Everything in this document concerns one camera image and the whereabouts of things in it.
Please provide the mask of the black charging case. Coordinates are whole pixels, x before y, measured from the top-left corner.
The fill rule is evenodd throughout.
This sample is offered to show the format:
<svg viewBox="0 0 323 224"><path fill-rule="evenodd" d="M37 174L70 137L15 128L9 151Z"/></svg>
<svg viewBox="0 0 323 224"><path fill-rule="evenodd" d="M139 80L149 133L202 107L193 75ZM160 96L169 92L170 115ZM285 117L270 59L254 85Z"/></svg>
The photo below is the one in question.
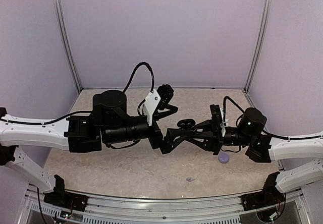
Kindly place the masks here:
<svg viewBox="0 0 323 224"><path fill-rule="evenodd" d="M196 130L196 122L194 119L183 119L177 122L177 127L183 130Z"/></svg>

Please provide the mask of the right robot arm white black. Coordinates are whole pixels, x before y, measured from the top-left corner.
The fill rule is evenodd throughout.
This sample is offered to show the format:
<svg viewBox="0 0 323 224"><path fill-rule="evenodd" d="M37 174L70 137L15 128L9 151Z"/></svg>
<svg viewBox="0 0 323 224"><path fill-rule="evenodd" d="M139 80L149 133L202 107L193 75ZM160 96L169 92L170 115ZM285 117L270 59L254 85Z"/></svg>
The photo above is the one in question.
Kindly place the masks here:
<svg viewBox="0 0 323 224"><path fill-rule="evenodd" d="M270 174L258 195L261 205L268 206L278 197L301 186L322 180L322 133L283 137L263 132L266 117L249 107L236 127L226 126L224 113L211 112L211 120L190 129L187 141L217 155L222 146L246 146L245 154L254 162L270 163L283 159L311 158L294 169Z"/></svg>

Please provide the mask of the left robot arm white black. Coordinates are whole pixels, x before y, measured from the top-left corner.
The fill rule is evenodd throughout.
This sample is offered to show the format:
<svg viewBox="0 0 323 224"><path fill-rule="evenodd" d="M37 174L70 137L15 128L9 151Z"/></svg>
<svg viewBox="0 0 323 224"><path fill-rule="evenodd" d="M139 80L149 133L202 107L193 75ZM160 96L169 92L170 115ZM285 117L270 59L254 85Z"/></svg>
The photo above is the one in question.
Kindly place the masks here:
<svg viewBox="0 0 323 224"><path fill-rule="evenodd" d="M136 116L127 112L127 96L107 90L93 96L92 109L69 113L54 120L16 118L1 108L1 165L23 174L59 206L71 201L64 179L51 175L23 151L23 146L43 146L70 153L123 150L149 141L153 149L167 153L174 147L162 134L158 121L175 114L174 92L169 85L151 90L140 102Z"/></svg>

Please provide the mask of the purple charging case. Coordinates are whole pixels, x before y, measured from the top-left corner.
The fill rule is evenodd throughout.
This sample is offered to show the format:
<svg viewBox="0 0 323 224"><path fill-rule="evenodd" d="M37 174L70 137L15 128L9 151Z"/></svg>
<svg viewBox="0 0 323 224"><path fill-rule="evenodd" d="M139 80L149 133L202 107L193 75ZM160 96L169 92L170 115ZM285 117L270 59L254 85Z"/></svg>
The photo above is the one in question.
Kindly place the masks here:
<svg viewBox="0 0 323 224"><path fill-rule="evenodd" d="M218 155L218 160L220 163L228 163L229 160L230 160L230 157L228 154L226 154L225 152L221 152L219 155Z"/></svg>

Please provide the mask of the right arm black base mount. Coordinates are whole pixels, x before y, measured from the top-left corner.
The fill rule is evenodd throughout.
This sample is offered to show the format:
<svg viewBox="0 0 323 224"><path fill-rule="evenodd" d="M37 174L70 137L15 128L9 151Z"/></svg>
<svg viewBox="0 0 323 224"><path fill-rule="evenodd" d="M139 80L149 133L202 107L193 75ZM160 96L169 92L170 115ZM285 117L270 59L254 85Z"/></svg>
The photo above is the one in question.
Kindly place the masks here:
<svg viewBox="0 0 323 224"><path fill-rule="evenodd" d="M241 196L241 201L244 211L264 208L267 206L275 205L284 202L286 197L276 188L276 179L279 172L270 174L261 191L251 194L244 194Z"/></svg>

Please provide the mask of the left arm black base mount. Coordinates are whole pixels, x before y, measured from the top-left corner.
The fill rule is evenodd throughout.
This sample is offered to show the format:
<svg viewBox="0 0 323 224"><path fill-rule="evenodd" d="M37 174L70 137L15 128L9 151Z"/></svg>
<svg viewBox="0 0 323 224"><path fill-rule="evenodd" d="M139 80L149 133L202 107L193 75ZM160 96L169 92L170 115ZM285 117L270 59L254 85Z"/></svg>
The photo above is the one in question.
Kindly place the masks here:
<svg viewBox="0 0 323 224"><path fill-rule="evenodd" d="M54 175L55 185L53 190L44 194L44 202L70 209L84 212L88 202L88 196L83 194L77 194L68 192L65 190L64 179L59 175Z"/></svg>

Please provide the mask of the aluminium front rail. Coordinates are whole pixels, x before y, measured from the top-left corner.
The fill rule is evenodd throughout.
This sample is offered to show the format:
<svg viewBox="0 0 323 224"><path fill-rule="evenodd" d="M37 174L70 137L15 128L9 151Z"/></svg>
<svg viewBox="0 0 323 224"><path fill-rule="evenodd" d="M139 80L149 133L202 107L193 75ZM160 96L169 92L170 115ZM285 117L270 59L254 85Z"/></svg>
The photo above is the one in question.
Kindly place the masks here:
<svg viewBox="0 0 323 224"><path fill-rule="evenodd" d="M73 210L70 220L58 218L63 210L68 209L44 203L40 194L43 214L48 216L47 223L53 222L55 214L63 223L243 223L242 216L249 214L252 220L260 221L257 214L265 209L245 211L241 197L244 193L202 198L144 199L68 191L88 197L84 212ZM39 206L36 187L29 185L14 223L27 223L31 220L32 211L39 213ZM282 217L274 223L313 223L300 189L287 194Z"/></svg>

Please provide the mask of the right aluminium corner post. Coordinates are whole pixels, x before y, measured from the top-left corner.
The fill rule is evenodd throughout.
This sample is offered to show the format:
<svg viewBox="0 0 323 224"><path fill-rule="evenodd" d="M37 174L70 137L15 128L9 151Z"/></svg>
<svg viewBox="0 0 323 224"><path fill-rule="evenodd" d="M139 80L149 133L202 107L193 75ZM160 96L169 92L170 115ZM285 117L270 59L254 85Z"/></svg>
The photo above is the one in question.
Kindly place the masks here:
<svg viewBox="0 0 323 224"><path fill-rule="evenodd" d="M252 56L251 66L249 69L249 73L247 75L247 80L246 80L245 86L243 88L245 94L248 94L248 92L250 91L252 81L255 76L256 68L257 68L260 54L261 54L261 49L262 49L264 39L265 39L265 33L266 33L268 20L270 17L271 4L272 4L272 0L264 0L264 5L263 5L263 9L262 9L262 14L261 14L261 20L260 20L260 26L259 26L256 44L255 44L254 53Z"/></svg>

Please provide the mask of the aluminium corner post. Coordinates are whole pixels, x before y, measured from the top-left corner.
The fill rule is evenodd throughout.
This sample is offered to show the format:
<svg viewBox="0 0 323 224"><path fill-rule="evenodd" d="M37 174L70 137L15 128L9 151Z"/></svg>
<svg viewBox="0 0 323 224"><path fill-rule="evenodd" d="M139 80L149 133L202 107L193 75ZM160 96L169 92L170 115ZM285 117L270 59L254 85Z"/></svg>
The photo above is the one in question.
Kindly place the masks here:
<svg viewBox="0 0 323 224"><path fill-rule="evenodd" d="M58 21L58 27L60 31L60 36L63 44L63 48L66 54L68 66L72 75L72 80L74 82L75 88L78 93L81 93L83 87L81 84L81 80L79 74L77 72L77 68L73 59L71 46L68 38L68 33L66 29L66 24L64 20L64 12L61 0L53 0L55 11L56 11L56 18Z"/></svg>
<svg viewBox="0 0 323 224"><path fill-rule="evenodd" d="M250 91L252 81L255 76L256 68L257 68L260 54L261 54L261 49L262 49L264 39L265 39L265 33L266 33L268 20L270 17L271 4L272 4L272 0L264 0L264 5L263 5L263 9L262 9L262 14L261 14L261 20L260 20L260 26L259 26L256 44L255 44L254 53L252 56L251 66L249 69L249 73L247 75L247 80L246 80L245 86L243 88L245 94L248 94L248 92Z"/></svg>

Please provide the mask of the left aluminium corner post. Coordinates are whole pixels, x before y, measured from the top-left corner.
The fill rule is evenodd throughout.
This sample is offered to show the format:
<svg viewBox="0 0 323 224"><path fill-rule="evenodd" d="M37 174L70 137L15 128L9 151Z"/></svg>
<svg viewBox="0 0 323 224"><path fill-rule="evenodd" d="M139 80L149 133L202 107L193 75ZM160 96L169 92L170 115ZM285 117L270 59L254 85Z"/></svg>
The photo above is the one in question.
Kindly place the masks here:
<svg viewBox="0 0 323 224"><path fill-rule="evenodd" d="M68 33L66 29L66 24L64 20L64 12L61 0L53 0L55 11L56 11L56 18L58 21L58 27L60 31L60 36L63 44L63 48L66 54L68 66L72 75L72 80L74 82L75 88L78 93L81 93L83 87L81 84L81 80L79 74L77 72L77 68L73 59L71 46L68 38Z"/></svg>

